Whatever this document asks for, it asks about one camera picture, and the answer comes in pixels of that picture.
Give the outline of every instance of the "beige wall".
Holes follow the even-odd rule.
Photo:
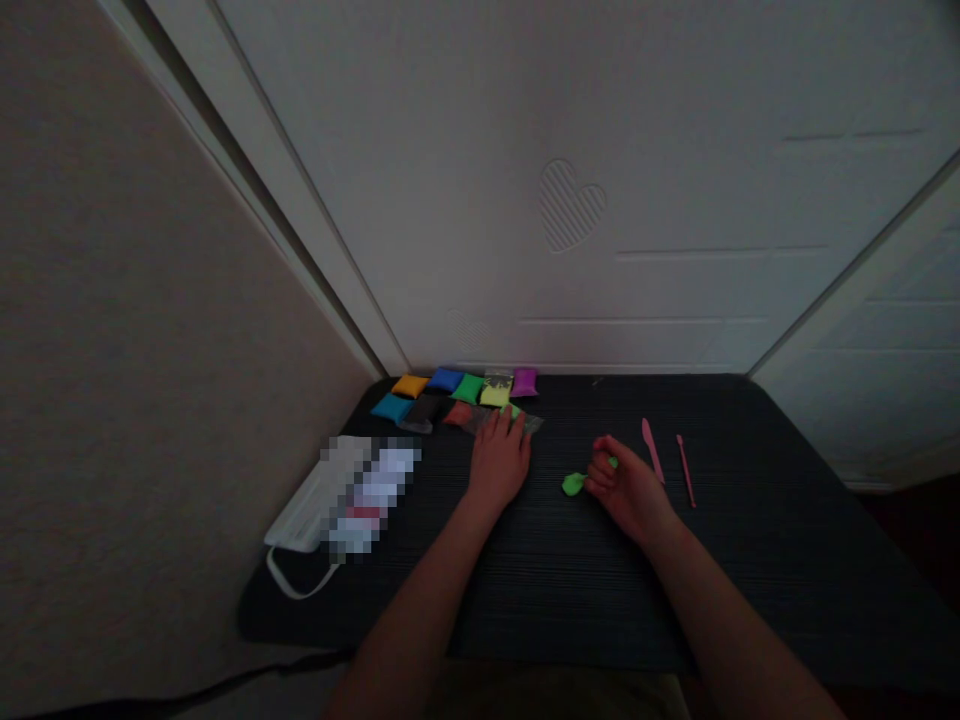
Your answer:
[[[370,378],[92,2],[0,7],[0,715],[170,696]]]

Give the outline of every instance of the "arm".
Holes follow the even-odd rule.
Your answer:
[[[493,413],[477,434],[470,484],[446,527],[373,626],[324,717],[413,718],[423,711],[446,654],[480,550],[530,465],[523,413]]]
[[[616,470],[608,463],[617,457]],[[607,436],[587,490],[640,545],[680,619],[703,680],[730,718],[843,718],[826,690],[681,522],[647,465]]]

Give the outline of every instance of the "white strap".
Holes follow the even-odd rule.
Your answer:
[[[273,561],[274,550],[276,550],[276,548],[272,547],[270,548],[270,552],[267,553],[267,567],[270,568],[270,574],[273,575],[273,579],[277,581],[277,585],[283,591],[283,594],[291,600],[306,600],[314,593],[318,593],[323,590],[323,586],[327,584],[330,578],[333,577],[333,574],[337,571],[337,568],[340,567],[337,564],[331,565],[330,569],[327,570],[327,574],[323,576],[323,580],[320,581],[319,585],[306,594],[300,593],[294,590],[293,585],[287,582],[287,579],[283,576],[283,573],[280,572],[280,568],[277,567],[277,564]]]

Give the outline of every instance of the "hand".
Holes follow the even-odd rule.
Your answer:
[[[616,469],[611,456],[619,463]],[[594,440],[587,475],[584,487],[640,547],[646,549],[681,526],[650,466],[610,435]]]
[[[477,433],[470,463],[467,495],[499,515],[513,500],[530,469],[530,435],[523,434],[526,413],[520,413],[510,427],[512,408],[490,413]]]

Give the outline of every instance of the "forearm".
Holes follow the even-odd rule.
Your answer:
[[[843,717],[686,526],[644,550],[726,717]]]
[[[469,492],[363,641],[325,717],[406,718],[422,712],[464,589],[499,517]]]

